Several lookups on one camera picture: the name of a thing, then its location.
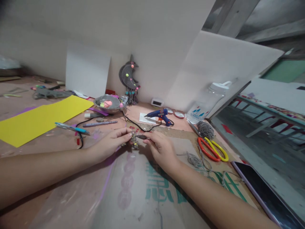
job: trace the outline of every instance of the blue pen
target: blue pen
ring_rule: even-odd
[[[63,123],[60,123],[60,122],[56,122],[55,123],[55,126],[59,127],[59,128],[62,128],[62,129],[71,129],[71,130],[74,130],[74,131],[77,131],[77,132],[81,132],[83,134],[88,134],[90,135],[90,132],[85,130],[85,129],[81,129],[81,128],[77,128],[77,127],[73,127],[73,126],[69,126],[69,125],[66,125],[66,124],[63,124]]]

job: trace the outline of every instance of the dream catcher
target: dream catcher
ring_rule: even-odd
[[[119,71],[120,81],[126,87],[125,94],[128,96],[127,103],[129,105],[136,105],[139,102],[137,95],[141,86],[138,84],[139,82],[132,77],[136,67],[139,66],[133,61],[133,56],[131,55],[130,60],[122,66]]]

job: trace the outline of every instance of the scissors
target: scissors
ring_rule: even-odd
[[[215,161],[215,162],[219,162],[219,161],[223,161],[223,162],[227,162],[229,161],[229,157],[228,154],[226,153],[226,151],[220,146],[218,145],[216,142],[214,141],[210,141],[207,137],[205,137],[204,139],[201,137],[201,133],[198,131],[198,129],[191,123],[189,122],[192,129],[195,131],[195,133],[199,136],[197,141],[198,144],[200,146],[200,149],[202,150],[202,152],[211,160]],[[212,157],[208,152],[205,151],[205,149],[202,146],[202,143],[215,155],[215,157]],[[215,149],[214,145],[223,153],[224,157],[223,158],[218,151]]]

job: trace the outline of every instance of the white label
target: white label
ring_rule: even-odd
[[[204,118],[208,114],[209,114],[209,111],[204,110],[204,108],[201,107],[201,106],[198,106],[198,107],[194,106],[194,107],[192,107],[192,111],[190,113],[190,115],[192,117],[194,117],[195,119],[200,120],[200,121],[204,120]]]

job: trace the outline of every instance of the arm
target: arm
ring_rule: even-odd
[[[110,132],[87,149],[28,154],[0,159],[0,209],[111,156],[132,130]]]
[[[270,219],[219,184],[181,162],[165,135],[144,133],[153,157],[217,228],[278,228]]]

